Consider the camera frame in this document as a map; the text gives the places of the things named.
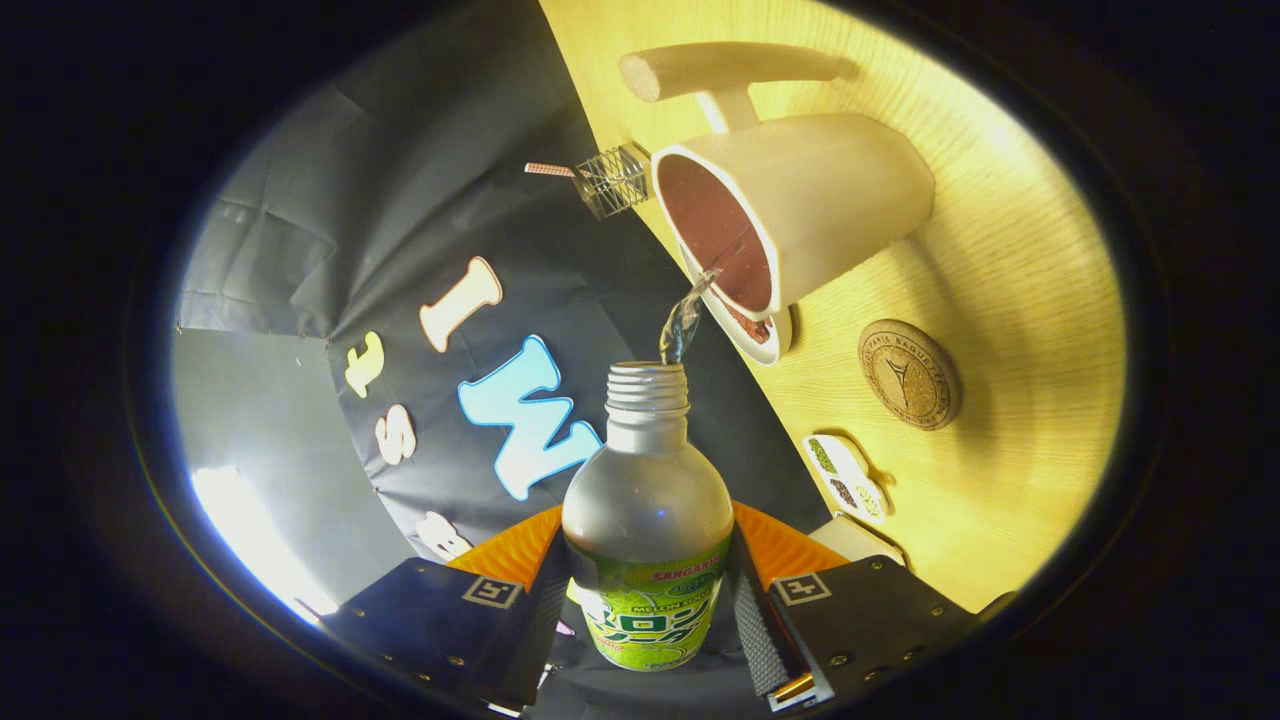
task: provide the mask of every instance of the orange gripper pad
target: orange gripper pad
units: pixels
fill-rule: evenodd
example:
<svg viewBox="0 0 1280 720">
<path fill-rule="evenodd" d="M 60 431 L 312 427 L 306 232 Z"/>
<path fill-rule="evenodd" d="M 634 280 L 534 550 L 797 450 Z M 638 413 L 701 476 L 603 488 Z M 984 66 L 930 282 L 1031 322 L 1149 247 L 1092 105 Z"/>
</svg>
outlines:
<svg viewBox="0 0 1280 720">
<path fill-rule="evenodd" d="M 819 573 L 849 562 L 820 542 L 749 505 L 735 501 L 733 519 L 742 530 L 764 588 L 774 578 Z"/>
<path fill-rule="evenodd" d="M 530 592 L 552 538 L 559 529 L 559 505 L 544 510 L 454 557 L 448 565 L 476 575 L 521 583 L 525 592 Z"/>
</svg>

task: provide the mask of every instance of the aluminum bottle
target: aluminum bottle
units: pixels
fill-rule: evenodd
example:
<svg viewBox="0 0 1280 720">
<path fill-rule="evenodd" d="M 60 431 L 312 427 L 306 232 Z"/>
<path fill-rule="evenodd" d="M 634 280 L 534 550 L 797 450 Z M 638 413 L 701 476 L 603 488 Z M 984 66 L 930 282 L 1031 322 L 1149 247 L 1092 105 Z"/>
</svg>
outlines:
<svg viewBox="0 0 1280 720">
<path fill-rule="evenodd" d="M 605 445 L 564 496 L 573 582 L 605 659 L 667 670 L 707 637 L 733 506 L 719 473 L 689 445 L 682 365 L 613 365 L 605 409 Z"/>
</svg>

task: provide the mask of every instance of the wooden table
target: wooden table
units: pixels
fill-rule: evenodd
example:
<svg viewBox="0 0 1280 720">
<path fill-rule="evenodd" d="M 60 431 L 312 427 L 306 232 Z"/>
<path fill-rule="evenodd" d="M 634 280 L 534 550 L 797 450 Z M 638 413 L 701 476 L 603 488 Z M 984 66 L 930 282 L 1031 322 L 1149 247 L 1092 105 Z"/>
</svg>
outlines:
<svg viewBox="0 0 1280 720">
<path fill-rule="evenodd" d="M 865 450 L 895 506 L 883 533 L 920 578 L 969 610 L 1021 587 L 1089 502 L 1124 391 L 1117 279 L 1062 169 L 957 76 L 817 3 L 541 4 L 602 149 L 634 141 L 653 152 L 708 132 L 692 96 L 657 104 L 634 97 L 617 70 L 626 53 L 741 40 L 813 47 L 851 63 L 832 82 L 753 86 L 760 119 L 852 111 L 897 129 L 934 173 L 933 217 L 803 299 L 781 363 L 744 363 L 797 452 L 800 438 L 814 432 L 846 434 Z M 636 213 L 678 261 L 657 200 Z M 922 328 L 951 355 L 964 384 L 954 423 L 923 432 L 874 397 L 856 343 L 881 318 Z"/>
</svg>

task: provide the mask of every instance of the white mug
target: white mug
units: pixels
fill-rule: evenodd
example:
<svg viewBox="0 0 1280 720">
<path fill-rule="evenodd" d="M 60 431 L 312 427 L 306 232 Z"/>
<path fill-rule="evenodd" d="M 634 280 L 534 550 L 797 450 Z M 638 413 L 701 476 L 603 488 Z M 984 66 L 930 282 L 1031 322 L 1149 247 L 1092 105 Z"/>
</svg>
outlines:
<svg viewBox="0 0 1280 720">
<path fill-rule="evenodd" d="M 623 79 L 645 100 L 696 92 L 712 135 L 655 152 L 653 186 L 717 293 L 764 320 L 924 223 L 933 174 L 911 143 L 851 113 L 760 122 L 750 82 L 831 79 L 837 60 L 746 42 L 627 55 Z"/>
</svg>

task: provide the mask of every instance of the bottle neck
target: bottle neck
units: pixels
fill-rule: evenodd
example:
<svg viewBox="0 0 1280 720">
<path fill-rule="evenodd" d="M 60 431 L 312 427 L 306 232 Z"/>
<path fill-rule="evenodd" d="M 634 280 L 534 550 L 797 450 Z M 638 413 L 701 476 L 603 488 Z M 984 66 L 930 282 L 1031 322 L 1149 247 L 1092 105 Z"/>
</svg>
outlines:
<svg viewBox="0 0 1280 720">
<path fill-rule="evenodd" d="M 689 438 L 689 387 L 684 365 L 618 363 L 609 368 L 605 445 L 618 452 L 654 454 Z"/>
<path fill-rule="evenodd" d="M 643 425 L 609 419 L 605 445 L 618 452 L 671 452 L 689 442 L 689 421 L 684 418 Z"/>
</svg>

